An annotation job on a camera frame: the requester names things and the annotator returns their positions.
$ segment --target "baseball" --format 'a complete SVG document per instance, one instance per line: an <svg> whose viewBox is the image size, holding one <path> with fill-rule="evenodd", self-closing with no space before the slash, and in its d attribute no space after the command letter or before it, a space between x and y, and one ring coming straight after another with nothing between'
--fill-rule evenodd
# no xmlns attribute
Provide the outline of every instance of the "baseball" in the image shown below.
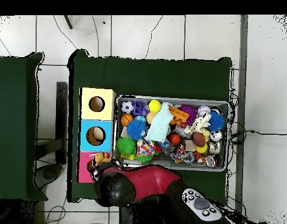
<svg viewBox="0 0 287 224"><path fill-rule="evenodd" d="M210 113L211 109L208 106L200 106L197 110L199 116L203 116L205 113Z"/></svg>

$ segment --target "round hole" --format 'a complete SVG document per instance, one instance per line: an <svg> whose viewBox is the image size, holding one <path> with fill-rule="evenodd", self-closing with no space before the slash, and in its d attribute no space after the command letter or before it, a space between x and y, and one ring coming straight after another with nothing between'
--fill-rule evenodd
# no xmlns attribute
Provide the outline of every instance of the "round hole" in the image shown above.
<svg viewBox="0 0 287 224"><path fill-rule="evenodd" d="M105 101L101 97L95 96L90 99L89 107L92 111L100 112L105 107Z"/></svg>
<svg viewBox="0 0 287 224"><path fill-rule="evenodd" d="M91 127L86 133L86 140L93 146L101 145L105 137L105 131L101 127Z"/></svg>

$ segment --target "football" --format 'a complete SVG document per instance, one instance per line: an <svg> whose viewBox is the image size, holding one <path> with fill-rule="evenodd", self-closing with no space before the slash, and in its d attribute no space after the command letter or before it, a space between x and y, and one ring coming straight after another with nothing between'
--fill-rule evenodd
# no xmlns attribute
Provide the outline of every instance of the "football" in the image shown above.
<svg viewBox="0 0 287 224"><path fill-rule="evenodd" d="M199 132L193 132L192 140L198 147L204 147L206 144L205 137Z"/></svg>
<svg viewBox="0 0 287 224"><path fill-rule="evenodd" d="M131 102L131 101L126 100L126 101L124 101L122 103L122 108L121 109L122 109L123 112L125 112L127 114L130 114L133 111L133 109L134 109L134 103Z"/></svg>

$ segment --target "orange ball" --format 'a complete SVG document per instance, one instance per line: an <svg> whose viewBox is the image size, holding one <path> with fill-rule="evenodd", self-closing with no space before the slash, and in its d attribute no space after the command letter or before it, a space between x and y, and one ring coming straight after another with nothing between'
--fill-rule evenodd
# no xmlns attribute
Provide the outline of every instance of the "orange ball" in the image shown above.
<svg viewBox="0 0 287 224"><path fill-rule="evenodd" d="M129 122L131 122L132 120L133 120L133 116L131 114L124 114L121 117L122 126L127 126Z"/></svg>

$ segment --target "purple ball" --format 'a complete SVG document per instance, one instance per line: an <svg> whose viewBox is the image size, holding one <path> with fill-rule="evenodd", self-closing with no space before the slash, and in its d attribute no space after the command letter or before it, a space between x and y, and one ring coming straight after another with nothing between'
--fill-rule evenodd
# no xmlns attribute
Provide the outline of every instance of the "purple ball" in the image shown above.
<svg viewBox="0 0 287 224"><path fill-rule="evenodd" d="M191 123L193 123L197 117L197 110L194 109L191 105L181 105L179 110L189 114L189 117L185 122L186 125L190 125Z"/></svg>

